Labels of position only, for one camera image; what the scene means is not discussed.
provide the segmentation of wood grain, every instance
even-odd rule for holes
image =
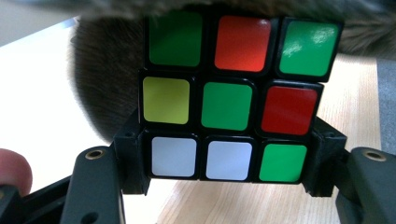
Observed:
[[[318,116],[348,136],[346,149],[380,148],[378,108],[376,61],[338,55]],[[312,198],[301,185],[177,181],[158,223],[339,223],[336,193]]]

